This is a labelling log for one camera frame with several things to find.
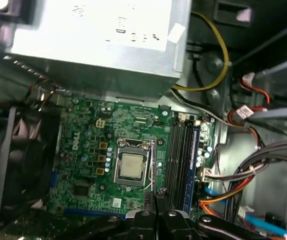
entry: motherboard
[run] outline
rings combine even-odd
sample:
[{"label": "motherboard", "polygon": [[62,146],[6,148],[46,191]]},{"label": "motherboard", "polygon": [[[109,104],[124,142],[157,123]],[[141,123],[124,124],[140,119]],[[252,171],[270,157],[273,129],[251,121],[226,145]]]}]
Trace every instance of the motherboard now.
[{"label": "motherboard", "polygon": [[144,193],[193,210],[196,173],[214,164],[215,120],[170,108],[62,97],[57,156],[47,212],[125,216],[144,208]]}]

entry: zip tie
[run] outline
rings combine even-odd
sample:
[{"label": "zip tie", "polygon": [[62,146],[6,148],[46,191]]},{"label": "zip tie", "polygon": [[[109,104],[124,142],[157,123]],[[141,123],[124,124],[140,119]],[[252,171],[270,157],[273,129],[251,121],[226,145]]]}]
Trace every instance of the zip tie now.
[{"label": "zip tie", "polygon": [[253,172],[253,175],[256,175],[256,170],[252,165],[249,166],[249,170]]}]

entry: cpu socket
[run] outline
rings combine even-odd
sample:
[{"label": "cpu socket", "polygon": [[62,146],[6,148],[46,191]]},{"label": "cpu socket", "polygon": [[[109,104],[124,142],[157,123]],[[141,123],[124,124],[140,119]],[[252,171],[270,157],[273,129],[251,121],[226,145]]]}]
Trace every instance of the cpu socket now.
[{"label": "cpu socket", "polygon": [[118,138],[117,146],[114,182],[125,186],[145,186],[152,157],[151,143]]}]

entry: dell logo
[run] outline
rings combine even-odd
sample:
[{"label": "dell logo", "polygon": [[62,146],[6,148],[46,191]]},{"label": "dell logo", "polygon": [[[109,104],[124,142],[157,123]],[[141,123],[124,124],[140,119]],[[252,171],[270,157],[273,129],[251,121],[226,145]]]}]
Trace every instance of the dell logo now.
[{"label": "dell logo", "polygon": [[73,136],[73,142],[72,142],[72,150],[74,151],[78,151],[79,138],[80,138],[80,132],[75,132]]}]

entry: ram slot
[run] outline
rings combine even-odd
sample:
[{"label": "ram slot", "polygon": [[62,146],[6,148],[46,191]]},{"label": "ram slot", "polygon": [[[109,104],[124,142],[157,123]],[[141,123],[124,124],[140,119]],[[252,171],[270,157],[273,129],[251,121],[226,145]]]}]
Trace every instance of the ram slot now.
[{"label": "ram slot", "polygon": [[200,138],[200,128],[194,127],[193,137],[191,139],[191,148],[189,151],[189,165],[187,166],[184,201],[183,201],[183,211],[185,211],[187,214],[190,214],[193,201],[199,138]]},{"label": "ram slot", "polygon": [[166,180],[170,208],[182,210],[185,202],[186,177],[190,166],[194,127],[191,121],[173,125],[168,142]]},{"label": "ram slot", "polygon": [[167,189],[167,200],[170,208],[174,207],[176,195],[176,178],[179,168],[179,159],[181,154],[181,141],[183,129],[181,126],[173,125],[170,130],[167,151],[167,165],[165,187]]},{"label": "ram slot", "polygon": [[186,176],[190,165],[191,146],[192,139],[194,136],[194,129],[190,121],[186,122],[185,135],[183,140],[182,156],[181,156],[181,170],[179,172],[179,183],[178,183],[178,206],[177,209],[182,210],[185,201],[186,191]]}]

